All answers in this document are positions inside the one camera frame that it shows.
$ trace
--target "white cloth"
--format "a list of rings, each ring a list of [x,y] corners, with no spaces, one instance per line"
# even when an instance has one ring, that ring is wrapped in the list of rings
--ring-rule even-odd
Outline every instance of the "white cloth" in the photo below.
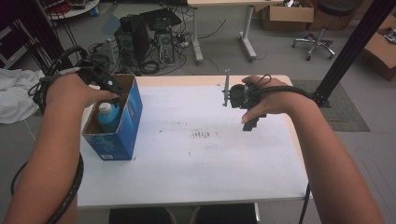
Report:
[[[24,120],[37,111],[27,92],[43,76],[42,71],[0,69],[0,123]]]

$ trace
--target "hand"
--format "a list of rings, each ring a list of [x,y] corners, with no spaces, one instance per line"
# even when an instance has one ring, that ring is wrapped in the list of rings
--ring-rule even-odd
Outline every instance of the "hand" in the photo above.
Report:
[[[57,78],[49,87],[46,105],[87,107],[96,101],[118,97],[111,91],[100,91],[87,86],[77,74]]]
[[[288,86],[288,84],[279,81],[276,78],[272,78],[271,81],[269,78],[261,79],[261,77],[250,76],[242,79],[242,82],[253,83],[261,89],[273,86]],[[302,100],[306,101],[308,99],[298,93],[289,91],[277,91],[262,94],[261,101],[242,117],[242,122],[246,123],[262,114],[289,114],[289,112]]]

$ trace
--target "person's right arm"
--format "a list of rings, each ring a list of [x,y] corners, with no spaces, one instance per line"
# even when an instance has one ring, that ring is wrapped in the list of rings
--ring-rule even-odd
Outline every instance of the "person's right arm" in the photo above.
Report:
[[[253,76],[243,81],[259,80]],[[273,79],[264,87],[274,85],[286,84]],[[384,223],[358,167],[312,100],[293,92],[266,94],[242,121],[264,113],[290,116],[322,223]]]

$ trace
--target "stool seat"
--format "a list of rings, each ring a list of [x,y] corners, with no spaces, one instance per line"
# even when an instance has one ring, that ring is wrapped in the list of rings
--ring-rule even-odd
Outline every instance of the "stool seat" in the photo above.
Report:
[[[342,17],[352,13],[357,7],[353,0],[318,0],[318,9],[328,15]]]

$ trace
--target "forearm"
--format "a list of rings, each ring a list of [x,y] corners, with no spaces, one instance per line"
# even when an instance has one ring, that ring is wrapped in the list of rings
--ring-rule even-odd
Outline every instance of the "forearm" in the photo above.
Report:
[[[312,101],[289,112],[322,223],[382,223],[359,169]]]
[[[46,108],[6,223],[44,223],[62,204],[78,166],[82,112],[83,106],[68,104]]]

